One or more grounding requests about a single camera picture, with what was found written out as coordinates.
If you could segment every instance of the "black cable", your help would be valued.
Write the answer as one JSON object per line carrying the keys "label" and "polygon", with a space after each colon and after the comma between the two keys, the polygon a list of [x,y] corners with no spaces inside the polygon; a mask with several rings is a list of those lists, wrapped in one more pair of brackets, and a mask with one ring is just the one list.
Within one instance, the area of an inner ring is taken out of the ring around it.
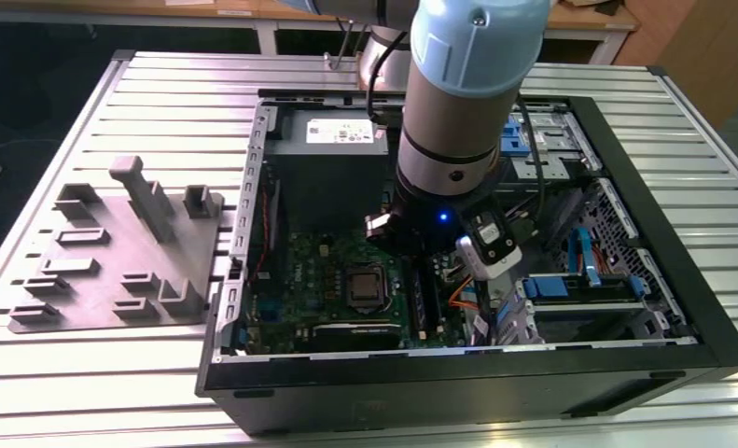
{"label": "black cable", "polygon": [[32,138],[32,139],[10,140],[5,143],[1,143],[0,148],[6,147],[9,145],[18,145],[21,143],[44,143],[44,142],[56,143],[58,145],[61,144],[61,140],[54,140],[52,138]]}
{"label": "black cable", "polygon": [[357,42],[355,42],[355,48],[352,49],[352,56],[357,56],[357,51],[360,50],[360,42],[363,40],[363,37],[365,36],[367,29],[368,29],[368,25],[363,25],[360,34],[357,35]]}
{"label": "black cable", "polygon": [[531,149],[531,159],[534,160],[534,172],[538,176],[538,211],[534,214],[534,222],[540,222],[540,214],[544,206],[544,177],[543,177],[543,163],[540,162],[540,152],[538,151],[536,138],[534,136],[534,128],[531,127],[531,117],[528,116],[528,109],[526,108],[526,102],[523,97],[518,94],[515,100],[518,108],[520,109],[520,115],[523,116],[523,126],[526,128],[526,134],[528,134],[528,146]]}
{"label": "black cable", "polygon": [[407,33],[401,32],[397,34],[396,39],[393,39],[393,42],[391,42],[391,45],[387,49],[381,52],[381,55],[379,56],[377,63],[373,64],[373,69],[371,70],[371,78],[368,80],[368,91],[365,92],[365,112],[368,113],[368,119],[373,121],[376,124],[379,124],[379,115],[373,111],[373,89],[375,85],[377,83],[377,76],[379,76],[379,69],[381,68],[381,65],[384,64],[384,61],[388,59],[388,56],[391,56],[391,53],[397,47],[397,44],[401,43],[401,40],[404,40],[404,37],[407,37]]}
{"label": "black cable", "polygon": [[483,281],[474,281],[474,292],[476,294],[476,306],[479,307],[479,318],[484,322],[484,327],[480,328],[476,326],[482,326],[482,321],[474,322],[474,330],[472,330],[472,340],[474,340],[474,346],[478,345],[487,345],[488,341],[492,339],[492,312],[490,309],[490,290],[488,290],[488,282]]}

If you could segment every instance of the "motherboard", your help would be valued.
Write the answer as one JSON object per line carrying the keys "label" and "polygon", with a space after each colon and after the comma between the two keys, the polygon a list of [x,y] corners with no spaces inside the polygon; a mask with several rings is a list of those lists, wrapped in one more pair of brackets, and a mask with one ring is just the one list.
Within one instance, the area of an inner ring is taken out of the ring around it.
{"label": "motherboard", "polygon": [[[450,287],[444,272],[452,267],[452,258],[427,262],[439,293]],[[464,344],[459,313],[436,303],[435,317],[427,315],[424,303],[415,300],[416,278],[404,260],[369,245],[361,231],[292,232],[275,271],[272,277],[255,280],[275,287],[257,287],[252,297],[248,332],[253,353]]]}

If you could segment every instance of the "wooden table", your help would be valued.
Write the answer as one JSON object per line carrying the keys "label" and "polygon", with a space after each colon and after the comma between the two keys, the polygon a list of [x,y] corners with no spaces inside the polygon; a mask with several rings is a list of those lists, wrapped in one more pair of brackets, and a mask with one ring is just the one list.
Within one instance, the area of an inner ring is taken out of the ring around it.
{"label": "wooden table", "polygon": [[[216,0],[180,7],[166,7],[164,0],[0,0],[0,21],[252,28],[268,55],[277,54],[277,30],[339,30],[333,18],[305,14],[275,0]],[[558,4],[544,37],[598,42],[590,63],[608,64],[636,28],[624,8],[608,17],[592,8]]]}

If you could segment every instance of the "white label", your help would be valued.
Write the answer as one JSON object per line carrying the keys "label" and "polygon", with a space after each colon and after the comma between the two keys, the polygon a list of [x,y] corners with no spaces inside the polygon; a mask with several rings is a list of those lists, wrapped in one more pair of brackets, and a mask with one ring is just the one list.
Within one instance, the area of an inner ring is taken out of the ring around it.
{"label": "white label", "polygon": [[484,321],[479,315],[472,319],[472,326],[479,330],[482,336],[488,335],[488,323]]}
{"label": "white label", "polygon": [[213,0],[164,0],[168,7],[183,7],[187,5],[212,5]]}
{"label": "white label", "polygon": [[252,15],[252,11],[236,11],[236,10],[232,10],[232,9],[219,9],[216,11],[216,14],[219,14],[220,16],[243,16],[243,17],[248,17]]}
{"label": "white label", "polygon": [[369,119],[312,119],[307,122],[307,143],[373,143]]}
{"label": "white label", "polygon": [[482,237],[482,241],[484,241],[484,244],[488,245],[495,240],[498,240],[499,236],[502,236],[502,233],[498,231],[498,226],[495,224],[488,224],[482,229],[479,229],[479,236]]}

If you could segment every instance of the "circuit board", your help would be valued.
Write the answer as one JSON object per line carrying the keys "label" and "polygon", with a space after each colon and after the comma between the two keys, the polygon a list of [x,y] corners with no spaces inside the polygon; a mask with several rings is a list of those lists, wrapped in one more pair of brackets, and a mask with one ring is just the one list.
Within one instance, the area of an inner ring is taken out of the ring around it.
{"label": "circuit board", "polygon": [[[440,273],[448,263],[448,258],[433,259],[435,272]],[[415,331],[400,261],[364,241],[361,231],[291,233],[280,269],[275,280],[283,284],[279,292],[261,291],[252,301],[256,325],[249,326],[249,339],[255,352],[315,351],[307,342],[312,328],[321,324],[397,326],[395,348],[464,344],[456,312],[444,314],[428,335]],[[369,293],[373,285],[380,288],[376,296]]]}

